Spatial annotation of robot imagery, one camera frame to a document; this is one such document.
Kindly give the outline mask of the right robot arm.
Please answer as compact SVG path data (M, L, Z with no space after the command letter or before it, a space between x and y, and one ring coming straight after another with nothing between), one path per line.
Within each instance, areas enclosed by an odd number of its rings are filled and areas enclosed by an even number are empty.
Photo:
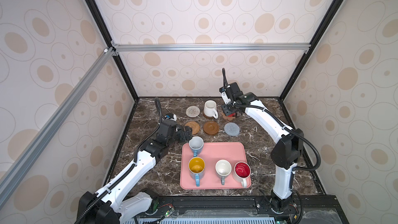
M321 157L315 146L308 141L300 129L293 129L273 115L259 98L249 92L244 94L237 83L229 84L226 71L222 69L223 87L219 89L224 104L221 106L226 116L245 113L254 119L273 139L275 146L271 159L276 166L275 183L271 191L271 208L283 213L293 201L293 179L297 170L315 171L321 165ZM300 167L297 162L303 153L303 144L309 146L316 157L312 167Z

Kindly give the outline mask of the right black frame post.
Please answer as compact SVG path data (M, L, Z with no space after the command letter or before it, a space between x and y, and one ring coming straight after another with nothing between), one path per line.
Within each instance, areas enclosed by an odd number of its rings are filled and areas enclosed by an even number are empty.
M326 30L330 26L332 20L334 19L335 15L343 5L344 0L333 0L331 2L330 7L326 11L324 18L322 19L317 31L315 32L313 38L310 42L310 48L307 52L303 54L301 59L299 60L298 65L296 66L295 70L293 71L290 79L288 80L287 85L285 86L284 90L282 91L279 99L280 101L284 101L288 96L289 92L291 91L293 85L295 84L296 80L298 79L299 75L301 74L302 70L304 69L306 63L310 59L312 53L315 51L317 45L321 41L323 35L325 34Z

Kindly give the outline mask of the black frame post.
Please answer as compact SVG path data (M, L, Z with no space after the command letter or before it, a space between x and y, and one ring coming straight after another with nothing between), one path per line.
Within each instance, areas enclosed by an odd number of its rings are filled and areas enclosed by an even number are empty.
M102 16L102 14L100 13L100 10L95 2L95 0L85 0L87 7L99 29L99 32L102 36L102 38L105 41L105 44L107 45L107 47L111 47L114 48L115 46L112 44L112 37L110 35L110 32L108 31L108 28L106 26L106 23L104 21L104 18ZM139 96L137 95L136 90L134 89L134 86L130 80L130 77L127 73L126 67L124 66L122 59L119 55L115 55L113 56L114 61L122 75L122 78L124 80L124 82L126 83L126 86L130 92L130 94L133 97L133 100L137 101L139 99Z
M282 91L279 99L280 101L284 101L288 96L289 92L291 91L293 85L295 84L296 80L298 79L299 75L301 74L302 70L304 69L306 63L310 59L312 53L315 51L317 45L321 41L323 35L325 34L326 30L330 26L332 20L334 19L335 15L343 5L344 0L333 0L331 2L330 7L326 11L324 18L322 19L317 31L315 32L313 38L310 42L310 48L307 52L303 54L301 59L299 60L298 65L296 66L295 70L293 71L290 79L288 80L287 85L285 86L284 90Z

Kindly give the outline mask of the woven rattan round coaster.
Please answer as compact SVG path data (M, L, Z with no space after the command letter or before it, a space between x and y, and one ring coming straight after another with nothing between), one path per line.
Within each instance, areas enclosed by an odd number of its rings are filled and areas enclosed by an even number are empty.
M192 129L192 134L196 135L200 131L200 125L195 121L189 121L185 124L185 126L190 127Z

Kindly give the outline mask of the left black frame post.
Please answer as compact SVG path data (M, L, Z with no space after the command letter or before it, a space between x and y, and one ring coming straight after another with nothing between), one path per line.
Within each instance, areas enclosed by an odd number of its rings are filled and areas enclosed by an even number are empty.
M108 28L106 26L106 23L104 21L104 18L102 16L102 14L100 13L100 10L95 2L95 0L85 0L87 7L99 29L99 32L102 36L102 38L105 41L105 44L107 45L107 47L111 47L114 48L115 46L112 44L112 37L110 35L110 32L108 31ZM130 77L127 73L126 67L124 66L122 59L119 55L115 55L113 56L114 61L122 75L122 78L124 80L124 82L126 83L126 86L130 92L130 94L133 97L133 100L137 101L139 99L139 96L137 95L136 90L134 89L134 86L130 80Z

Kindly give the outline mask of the blue mug yellow inside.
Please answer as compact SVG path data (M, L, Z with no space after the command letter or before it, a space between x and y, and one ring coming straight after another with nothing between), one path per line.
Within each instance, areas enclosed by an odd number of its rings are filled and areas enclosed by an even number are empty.
M206 164L205 161L201 157L193 157L189 161L189 171L191 177L195 181L195 185L200 187L201 179L204 177Z

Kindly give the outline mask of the brown wooden coaster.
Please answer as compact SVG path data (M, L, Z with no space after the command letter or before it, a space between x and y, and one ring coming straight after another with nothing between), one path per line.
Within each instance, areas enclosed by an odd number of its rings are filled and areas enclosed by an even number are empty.
M208 135L216 135L219 132L219 124L215 121L206 121L203 125L203 131Z
M207 115L205 115L204 113L203 113L203 116L204 116L205 118L207 118L207 119L214 119L213 116L207 116Z

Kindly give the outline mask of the white mug front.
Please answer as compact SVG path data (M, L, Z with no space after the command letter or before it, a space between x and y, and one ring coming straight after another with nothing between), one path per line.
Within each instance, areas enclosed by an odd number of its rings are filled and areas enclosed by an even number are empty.
M225 185L226 178L231 174L232 172L232 166L231 164L224 159L221 159L217 161L215 165L216 173L217 176L220 178L220 182L222 185Z

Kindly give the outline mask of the grey woven round coaster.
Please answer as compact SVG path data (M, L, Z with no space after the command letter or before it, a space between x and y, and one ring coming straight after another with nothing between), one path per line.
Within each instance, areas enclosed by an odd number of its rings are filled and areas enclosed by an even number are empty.
M238 136L240 134L240 127L233 122L229 122L224 126L224 132L229 136Z

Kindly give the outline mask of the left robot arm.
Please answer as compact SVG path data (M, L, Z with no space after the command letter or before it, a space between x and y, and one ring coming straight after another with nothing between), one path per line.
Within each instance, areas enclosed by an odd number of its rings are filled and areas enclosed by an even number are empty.
M192 139L190 127L163 116L159 98L154 102L159 113L157 128L138 145L133 160L113 180L96 193L86 192L80 198L77 224L122 224L152 206L154 197L149 193L139 192L128 200L125 197L175 143Z

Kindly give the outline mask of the brown paw shaped coaster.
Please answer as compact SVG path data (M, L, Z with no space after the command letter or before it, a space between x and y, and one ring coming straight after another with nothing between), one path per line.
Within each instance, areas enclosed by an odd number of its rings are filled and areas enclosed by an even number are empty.
M228 120L228 121L232 121L232 120L234 120L236 118L235 116L226 116L226 115L221 115L221 117L224 120Z

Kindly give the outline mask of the multicolour woven round coaster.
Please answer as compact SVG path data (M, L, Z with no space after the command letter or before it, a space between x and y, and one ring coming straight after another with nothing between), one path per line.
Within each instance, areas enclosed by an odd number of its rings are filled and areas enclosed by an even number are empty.
M186 115L190 118L195 118L200 114L200 109L197 106L190 106L186 109Z

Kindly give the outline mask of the white mug red inside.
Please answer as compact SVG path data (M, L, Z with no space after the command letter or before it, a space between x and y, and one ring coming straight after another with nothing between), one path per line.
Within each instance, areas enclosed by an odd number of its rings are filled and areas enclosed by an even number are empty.
M249 186L249 178L251 175L251 168L245 162L238 162L233 169L233 178L241 184L243 188Z

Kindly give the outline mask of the horizontal aluminium frame bar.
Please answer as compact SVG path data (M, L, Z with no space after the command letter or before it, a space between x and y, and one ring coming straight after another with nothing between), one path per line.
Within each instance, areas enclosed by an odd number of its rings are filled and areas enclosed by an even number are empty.
M265 44L114 44L116 52L171 52L171 51L278 51L309 50L310 43L265 43Z

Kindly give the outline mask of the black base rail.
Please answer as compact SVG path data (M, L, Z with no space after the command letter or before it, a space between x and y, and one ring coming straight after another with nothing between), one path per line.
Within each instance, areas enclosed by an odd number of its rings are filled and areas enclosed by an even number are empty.
M112 209L99 202L83 224L346 224L336 196L295 196L277 214L266 196L157 197L140 193Z

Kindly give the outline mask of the pink rectangular tray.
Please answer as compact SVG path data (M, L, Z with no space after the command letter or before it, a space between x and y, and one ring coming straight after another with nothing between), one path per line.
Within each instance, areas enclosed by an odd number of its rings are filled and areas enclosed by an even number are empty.
M210 189L242 189L241 183L233 178L231 173L224 185L216 173L216 163L219 160L227 160L231 166L238 162L246 162L246 153L242 143L239 142L214 142L205 143L199 157L205 161L204 177L200 180L200 186L197 187L194 178L189 171L189 161L193 158L193 152L186 143L182 147L181 154L181 173L180 186L184 190L210 190Z

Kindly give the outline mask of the blue floral mug white inside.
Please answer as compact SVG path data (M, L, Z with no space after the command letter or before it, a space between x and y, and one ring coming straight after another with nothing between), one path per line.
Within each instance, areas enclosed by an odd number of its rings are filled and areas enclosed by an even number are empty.
M191 151L193 152L193 156L197 157L201 153L201 151L204 147L204 140L199 136L194 136L189 141L189 147L190 147Z

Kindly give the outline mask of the left diagonal aluminium bar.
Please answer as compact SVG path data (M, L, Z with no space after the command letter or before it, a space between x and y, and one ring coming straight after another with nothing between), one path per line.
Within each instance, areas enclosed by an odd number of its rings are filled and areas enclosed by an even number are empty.
M55 111L43 128L38 132L33 141L19 156L9 172L7 172L1 182L1 207L4 207L5 203L9 200L43 150L52 140L55 133L59 130L62 123L75 108L83 94L91 86L100 70L113 56L115 50L114 47L108 47L107 51L101 54L76 87L72 89L57 111Z

